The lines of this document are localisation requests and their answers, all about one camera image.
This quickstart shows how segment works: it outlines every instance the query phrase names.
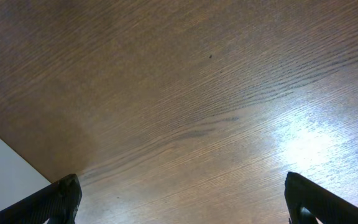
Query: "wood grain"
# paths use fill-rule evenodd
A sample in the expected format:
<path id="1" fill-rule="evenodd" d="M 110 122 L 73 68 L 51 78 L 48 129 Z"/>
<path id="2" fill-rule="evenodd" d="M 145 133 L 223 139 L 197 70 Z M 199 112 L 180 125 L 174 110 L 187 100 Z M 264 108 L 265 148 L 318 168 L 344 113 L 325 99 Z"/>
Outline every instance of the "wood grain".
<path id="1" fill-rule="evenodd" d="M 78 223 L 287 223 L 287 171 L 358 206 L 358 1 L 0 0 L 0 137 Z"/>

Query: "white object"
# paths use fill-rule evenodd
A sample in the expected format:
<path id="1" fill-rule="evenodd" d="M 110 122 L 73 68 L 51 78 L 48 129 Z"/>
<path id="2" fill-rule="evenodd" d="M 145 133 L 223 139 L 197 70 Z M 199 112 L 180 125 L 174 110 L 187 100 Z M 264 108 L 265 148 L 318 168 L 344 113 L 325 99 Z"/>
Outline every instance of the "white object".
<path id="1" fill-rule="evenodd" d="M 0 211 L 50 182 L 0 139 Z"/>

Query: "wooden surface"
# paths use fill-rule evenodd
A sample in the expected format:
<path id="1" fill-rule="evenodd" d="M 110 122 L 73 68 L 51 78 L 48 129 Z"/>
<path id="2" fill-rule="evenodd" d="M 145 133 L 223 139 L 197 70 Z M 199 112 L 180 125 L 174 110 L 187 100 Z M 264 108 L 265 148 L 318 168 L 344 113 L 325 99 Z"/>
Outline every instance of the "wooden surface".
<path id="1" fill-rule="evenodd" d="M 0 1 L 0 137 L 78 223 L 288 223 L 289 170 L 358 206 L 358 1 Z"/>

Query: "wooden table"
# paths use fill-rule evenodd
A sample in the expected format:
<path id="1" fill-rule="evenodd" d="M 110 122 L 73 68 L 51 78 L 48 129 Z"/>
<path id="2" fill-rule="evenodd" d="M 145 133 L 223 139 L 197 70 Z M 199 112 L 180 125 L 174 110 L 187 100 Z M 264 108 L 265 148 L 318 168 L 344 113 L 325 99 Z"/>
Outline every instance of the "wooden table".
<path id="1" fill-rule="evenodd" d="M 287 223 L 358 206 L 358 1 L 0 0 L 0 137 L 78 223 Z"/>

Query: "dark wood grain streak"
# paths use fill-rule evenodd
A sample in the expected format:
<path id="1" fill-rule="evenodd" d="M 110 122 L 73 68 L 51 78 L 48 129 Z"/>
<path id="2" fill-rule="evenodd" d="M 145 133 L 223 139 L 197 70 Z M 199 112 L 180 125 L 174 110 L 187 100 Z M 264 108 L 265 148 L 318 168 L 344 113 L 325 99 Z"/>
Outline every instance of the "dark wood grain streak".
<path id="1" fill-rule="evenodd" d="M 358 206 L 358 1 L 0 0 L 0 137 L 78 223 L 288 223 L 289 170 Z"/>

